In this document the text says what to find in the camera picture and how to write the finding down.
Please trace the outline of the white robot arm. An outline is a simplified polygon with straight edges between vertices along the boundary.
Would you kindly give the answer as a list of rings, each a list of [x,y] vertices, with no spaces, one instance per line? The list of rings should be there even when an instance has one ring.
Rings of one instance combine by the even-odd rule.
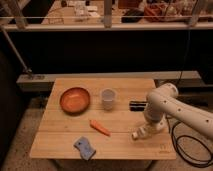
[[[185,104],[177,100],[177,96],[178,89],[172,83],[163,84],[147,94],[148,104],[144,110],[147,124],[139,128],[142,137],[157,133],[163,115],[168,114],[213,140],[213,113]]]

